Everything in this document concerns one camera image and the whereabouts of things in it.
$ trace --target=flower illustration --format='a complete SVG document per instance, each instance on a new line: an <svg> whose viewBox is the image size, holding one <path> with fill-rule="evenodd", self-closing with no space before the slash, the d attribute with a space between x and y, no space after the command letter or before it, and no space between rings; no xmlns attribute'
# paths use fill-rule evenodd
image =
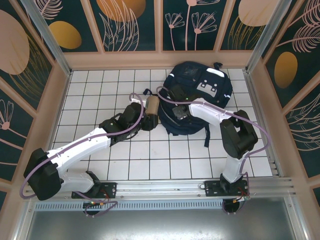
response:
<svg viewBox="0 0 320 240"><path fill-rule="evenodd" d="M14 104L10 101L5 104L5 101L0 99L0 129L9 129L13 112Z"/></svg>
<svg viewBox="0 0 320 240"><path fill-rule="evenodd" d="M168 24L169 28L170 28L170 35L171 35L171 43L172 43L172 47L173 50L175 51L175 44L174 44L174 38L172 35L172 29L174 28L179 28L185 25L185 21L183 21L183 18L181 16L181 13L173 13L172 16L170 13L167 13L165 15L165 20L166 23Z"/></svg>
<svg viewBox="0 0 320 240"><path fill-rule="evenodd" d="M185 40L184 40L185 50L188 50L188 23L189 23L190 7L194 7L197 5L217 4L219 2L220 2L220 0L186 0L186 3L188 4L188 11L186 14L186 25L185 25Z"/></svg>
<svg viewBox="0 0 320 240"><path fill-rule="evenodd" d="M214 13L203 13L199 18L199 13L193 13L191 16L192 25L195 33L194 50L197 50L197 36L198 34L210 33L217 30L217 25L214 25Z"/></svg>
<svg viewBox="0 0 320 240"><path fill-rule="evenodd" d="M186 3L191 7L196 5L216 4L218 2L220 2L220 0L186 0Z"/></svg>

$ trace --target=backpack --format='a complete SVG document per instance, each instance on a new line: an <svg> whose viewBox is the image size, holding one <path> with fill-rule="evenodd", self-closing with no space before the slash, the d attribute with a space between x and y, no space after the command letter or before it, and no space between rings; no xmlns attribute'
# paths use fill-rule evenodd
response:
<svg viewBox="0 0 320 240"><path fill-rule="evenodd" d="M159 94L171 100L174 97L174 101L177 102L186 101L186 99L193 101L196 98L204 98L211 104L225 108L230 100L233 88L228 75L219 71L221 66L222 64L217 62L214 64L214 68L193 61L178 64L163 84L171 91L171 96L165 89L161 89ZM210 130L208 122L191 115L177 117L177 105L159 100L158 116L168 134L172 133L174 136L191 135L205 128L204 146L209 147Z"/></svg>

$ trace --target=navy blue backpack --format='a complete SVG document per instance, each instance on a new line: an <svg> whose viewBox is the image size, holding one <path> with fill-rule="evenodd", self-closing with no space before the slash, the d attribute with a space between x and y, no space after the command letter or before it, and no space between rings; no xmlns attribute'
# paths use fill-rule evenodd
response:
<svg viewBox="0 0 320 240"><path fill-rule="evenodd" d="M173 68L163 86L169 91L172 89L178 89L178 92L182 90L181 92L187 97L204 98L211 104L225 108L230 100L233 88L228 75L219 71L221 66L222 64L217 62L214 64L214 68L192 61L183 62ZM165 89L162 89L159 93L168 100L172 99ZM159 100L158 116L168 134L172 133L174 136L191 135L205 128L204 146L209 146L210 130L206 121L191 115L178 118L177 114L174 113L177 107L175 104Z"/></svg>

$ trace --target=enclosure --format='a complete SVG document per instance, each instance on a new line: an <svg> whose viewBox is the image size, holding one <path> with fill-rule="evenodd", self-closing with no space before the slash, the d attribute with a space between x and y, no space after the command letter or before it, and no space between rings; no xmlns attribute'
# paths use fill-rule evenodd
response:
<svg viewBox="0 0 320 240"><path fill-rule="evenodd" d="M319 0L3 0L1 239L318 239L319 16ZM222 211L234 196L201 187L227 160L213 125L208 148L205 129L174 136L159 122L70 167L116 183L118 204L101 218L87 219L88 201L71 192L20 197L34 150L88 134L184 61L222 63L225 109L271 136L244 164L251 200L239 213ZM255 131L253 150L268 140Z"/></svg>

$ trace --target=white tile floor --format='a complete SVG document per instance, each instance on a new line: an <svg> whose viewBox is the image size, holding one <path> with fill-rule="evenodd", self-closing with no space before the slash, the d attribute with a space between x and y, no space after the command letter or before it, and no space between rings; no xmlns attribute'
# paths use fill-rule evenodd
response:
<svg viewBox="0 0 320 240"><path fill-rule="evenodd" d="M129 94L142 94L163 84L170 69L74 71L54 140L61 147L92 131L99 123L129 104ZM224 69L233 86L227 109L246 111L257 121L241 69ZM204 129L189 136L168 135L159 124L151 132L140 131L131 140L117 143L83 159L69 171L93 171L101 180L167 180L218 178L226 164L220 129L210 126L210 145L204 147ZM261 133L256 129L263 145ZM250 177L271 177L266 151L244 165Z"/></svg>

